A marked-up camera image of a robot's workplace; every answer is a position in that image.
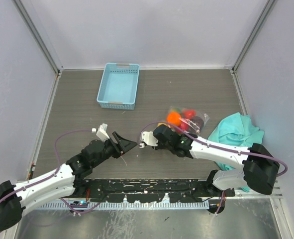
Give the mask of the orange fake fruit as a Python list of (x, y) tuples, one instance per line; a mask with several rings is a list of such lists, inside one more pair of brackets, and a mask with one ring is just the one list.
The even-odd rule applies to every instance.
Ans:
[(167, 115), (166, 121), (175, 126), (181, 125), (181, 115), (178, 112), (170, 112)]

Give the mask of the clear zip top bag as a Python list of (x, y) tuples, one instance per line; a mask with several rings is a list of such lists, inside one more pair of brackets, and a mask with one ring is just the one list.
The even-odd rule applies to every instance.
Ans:
[[(184, 118), (184, 116), (183, 116), (183, 113), (182, 113), (183, 109), (190, 109), (190, 108), (182, 108), (182, 107), (177, 107), (177, 108), (179, 108), (179, 109), (181, 110), (181, 112), (179, 113), (179, 114), (181, 115), (181, 122), (182, 122), (182, 121), (183, 121), (183, 122), (186, 122), (186, 123), (188, 123), (189, 126), (190, 126), (189, 130), (186, 131), (186, 132), (189, 133), (189, 134), (195, 134), (195, 135), (199, 136), (199, 135), (202, 133), (202, 131), (203, 131), (203, 129), (204, 129), (204, 127), (205, 127), (207, 121), (209, 120), (209, 116), (208, 116), (208, 114), (203, 113), (203, 112), (201, 112), (201, 111), (199, 111), (199, 110), (195, 110), (195, 111), (196, 111), (196, 116), (201, 117), (201, 118), (204, 120), (204, 127), (203, 127), (203, 129), (202, 129), (201, 131), (199, 131), (199, 130), (195, 130), (195, 129), (191, 126), (191, 124), (190, 124), (190, 123), (191, 123), (191, 120), (190, 120), (190, 119), (186, 119), (186, 118)], [(185, 131), (181, 130), (179, 126), (178, 126), (179, 129), (176, 129), (175, 127), (173, 127), (173, 126), (171, 126), (170, 124), (167, 124), (167, 123), (158, 123), (157, 126), (160, 126), (160, 125), (162, 125), (162, 124), (164, 124), (165, 126), (168, 126), (171, 130), (173, 130), (173, 131), (175, 131), (175, 132), (177, 132), (177, 133), (179, 133), (179, 134), (182, 134), (182, 132), (185, 132)]]

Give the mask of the red fake apple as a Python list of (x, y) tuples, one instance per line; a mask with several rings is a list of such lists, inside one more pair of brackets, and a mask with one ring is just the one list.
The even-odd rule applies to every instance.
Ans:
[(196, 116), (196, 111), (191, 109), (183, 109), (182, 113), (184, 118), (189, 120)]

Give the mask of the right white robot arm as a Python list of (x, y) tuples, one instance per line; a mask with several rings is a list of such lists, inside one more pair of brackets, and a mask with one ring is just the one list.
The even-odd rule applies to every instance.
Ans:
[(206, 191), (217, 196), (230, 188), (249, 187), (257, 193), (270, 195), (279, 171), (264, 146), (237, 147), (216, 143), (188, 133), (178, 134), (162, 124), (152, 133), (156, 149), (166, 149), (178, 157), (206, 159), (231, 166), (229, 171), (214, 171), (206, 183)]

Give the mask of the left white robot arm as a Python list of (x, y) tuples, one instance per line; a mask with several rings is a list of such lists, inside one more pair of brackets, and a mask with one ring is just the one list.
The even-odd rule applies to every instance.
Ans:
[(55, 170), (21, 183), (9, 180), (0, 184), (0, 232), (17, 224), (35, 208), (57, 198), (70, 195), (82, 197), (87, 192), (82, 180), (94, 168), (109, 158), (119, 158), (132, 150), (137, 143), (113, 132), (113, 139), (92, 140), (81, 152)]

